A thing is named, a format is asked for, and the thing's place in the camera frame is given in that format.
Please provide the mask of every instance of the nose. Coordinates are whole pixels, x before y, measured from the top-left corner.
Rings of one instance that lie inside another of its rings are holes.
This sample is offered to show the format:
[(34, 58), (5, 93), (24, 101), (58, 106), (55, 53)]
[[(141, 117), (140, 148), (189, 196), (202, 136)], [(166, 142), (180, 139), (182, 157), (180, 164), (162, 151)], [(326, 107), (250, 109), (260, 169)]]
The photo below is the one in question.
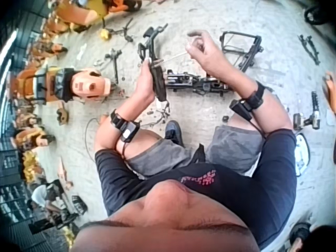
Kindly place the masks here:
[(148, 225), (173, 225), (189, 208), (191, 193), (183, 184), (166, 180), (157, 183), (144, 202)]

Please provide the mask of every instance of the black t-shirt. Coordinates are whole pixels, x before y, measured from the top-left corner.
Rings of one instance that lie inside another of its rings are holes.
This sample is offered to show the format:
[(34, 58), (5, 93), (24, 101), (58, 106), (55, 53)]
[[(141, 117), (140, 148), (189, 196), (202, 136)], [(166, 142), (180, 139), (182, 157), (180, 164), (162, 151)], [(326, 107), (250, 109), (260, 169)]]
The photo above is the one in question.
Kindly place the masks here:
[(268, 136), (252, 177), (217, 164), (197, 163), (140, 180), (112, 150), (96, 153), (102, 195), (108, 215), (145, 196), (158, 182), (173, 179), (229, 208), (253, 233), (260, 249), (284, 228), (296, 197), (296, 138), (290, 130)]

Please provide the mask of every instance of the pink graphic print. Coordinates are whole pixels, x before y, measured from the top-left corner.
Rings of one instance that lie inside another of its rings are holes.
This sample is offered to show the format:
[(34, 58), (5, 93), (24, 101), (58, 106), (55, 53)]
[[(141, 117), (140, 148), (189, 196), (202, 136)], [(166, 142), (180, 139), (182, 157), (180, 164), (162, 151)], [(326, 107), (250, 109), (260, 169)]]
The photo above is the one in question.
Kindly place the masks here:
[(201, 177), (189, 177), (185, 176), (181, 178), (181, 183), (184, 184), (186, 181), (194, 181), (200, 185), (210, 185), (215, 182), (216, 170), (207, 172)]

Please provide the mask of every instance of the black shoe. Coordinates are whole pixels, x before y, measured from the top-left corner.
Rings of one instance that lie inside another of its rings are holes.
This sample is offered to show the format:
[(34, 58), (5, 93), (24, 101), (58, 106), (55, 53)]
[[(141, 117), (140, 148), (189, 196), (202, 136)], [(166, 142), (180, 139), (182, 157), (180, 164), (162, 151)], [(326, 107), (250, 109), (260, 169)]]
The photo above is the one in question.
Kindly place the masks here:
[(167, 123), (164, 138), (184, 147), (180, 125), (174, 120)]

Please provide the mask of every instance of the gray shorts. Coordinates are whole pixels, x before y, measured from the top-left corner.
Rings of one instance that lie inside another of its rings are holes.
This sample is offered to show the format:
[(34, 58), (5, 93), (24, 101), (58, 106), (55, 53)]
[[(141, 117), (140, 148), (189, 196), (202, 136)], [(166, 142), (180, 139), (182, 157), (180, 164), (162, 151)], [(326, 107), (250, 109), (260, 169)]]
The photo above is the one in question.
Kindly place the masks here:
[[(227, 125), (217, 126), (212, 142), (205, 150), (207, 163), (220, 164), (245, 174), (255, 164), (264, 139), (258, 131)], [(145, 178), (189, 165), (195, 151), (167, 139), (159, 140), (143, 153), (127, 160), (131, 169)]]

